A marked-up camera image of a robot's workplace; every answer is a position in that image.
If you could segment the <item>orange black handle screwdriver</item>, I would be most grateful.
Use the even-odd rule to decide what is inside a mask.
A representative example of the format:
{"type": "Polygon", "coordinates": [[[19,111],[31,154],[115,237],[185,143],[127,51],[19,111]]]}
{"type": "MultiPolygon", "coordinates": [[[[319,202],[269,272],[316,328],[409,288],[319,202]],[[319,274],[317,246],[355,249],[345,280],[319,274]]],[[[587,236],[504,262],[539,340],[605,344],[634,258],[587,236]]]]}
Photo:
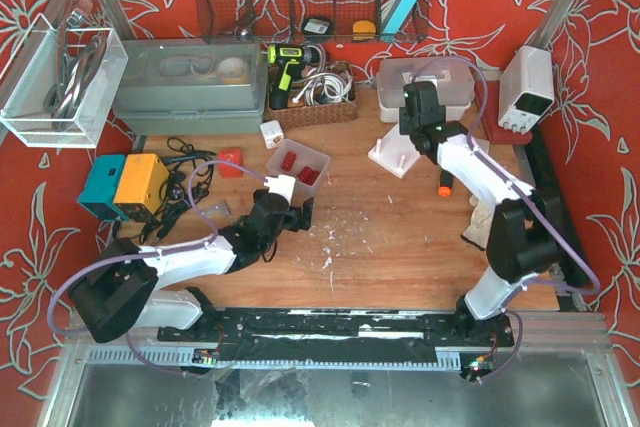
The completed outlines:
{"type": "Polygon", "coordinates": [[[438,195],[440,197],[449,197],[452,194],[453,183],[454,176],[450,172],[441,169],[439,173],[438,195]]]}

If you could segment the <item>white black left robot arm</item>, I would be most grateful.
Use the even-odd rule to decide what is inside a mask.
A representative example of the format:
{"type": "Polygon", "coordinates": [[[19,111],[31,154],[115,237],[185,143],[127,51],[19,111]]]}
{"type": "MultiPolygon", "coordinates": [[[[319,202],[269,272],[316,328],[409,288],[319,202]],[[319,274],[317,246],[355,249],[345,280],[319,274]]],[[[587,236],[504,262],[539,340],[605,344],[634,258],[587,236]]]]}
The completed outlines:
{"type": "Polygon", "coordinates": [[[282,232],[310,229],[313,208],[313,198],[295,207],[282,195],[259,189],[250,213],[222,228],[214,239],[157,249],[117,239],[95,269],[71,282],[70,300],[97,343],[139,327],[188,330],[204,315],[206,297],[194,290],[171,293],[168,286],[271,261],[282,232]]]}

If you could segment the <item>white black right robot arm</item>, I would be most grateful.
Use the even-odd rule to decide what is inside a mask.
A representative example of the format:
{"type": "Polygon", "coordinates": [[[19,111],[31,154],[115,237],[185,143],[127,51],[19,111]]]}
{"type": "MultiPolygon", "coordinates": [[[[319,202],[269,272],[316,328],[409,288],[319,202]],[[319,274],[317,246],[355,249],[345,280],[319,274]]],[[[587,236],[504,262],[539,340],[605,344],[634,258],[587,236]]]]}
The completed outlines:
{"type": "Polygon", "coordinates": [[[496,329],[511,299],[558,260],[559,242],[533,209],[550,215],[557,227],[559,199],[511,175],[486,155],[461,122],[448,121],[433,83],[407,84],[403,98],[400,133],[418,153],[457,178],[492,216],[485,248],[488,267],[459,298],[454,313],[457,334],[475,340],[496,329]]]}

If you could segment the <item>red spring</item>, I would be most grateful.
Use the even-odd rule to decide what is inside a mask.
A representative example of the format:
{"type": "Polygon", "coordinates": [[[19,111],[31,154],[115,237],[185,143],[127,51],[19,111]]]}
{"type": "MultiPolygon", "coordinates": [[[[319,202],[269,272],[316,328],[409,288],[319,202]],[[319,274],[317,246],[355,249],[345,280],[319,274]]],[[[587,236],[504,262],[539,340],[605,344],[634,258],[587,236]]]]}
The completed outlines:
{"type": "Polygon", "coordinates": [[[285,172],[290,172],[293,168],[293,165],[296,161],[297,154],[294,151],[288,151],[281,163],[281,170],[285,172]]]}
{"type": "Polygon", "coordinates": [[[298,174],[297,180],[304,185],[313,186],[320,175],[320,171],[305,166],[298,174]]]}

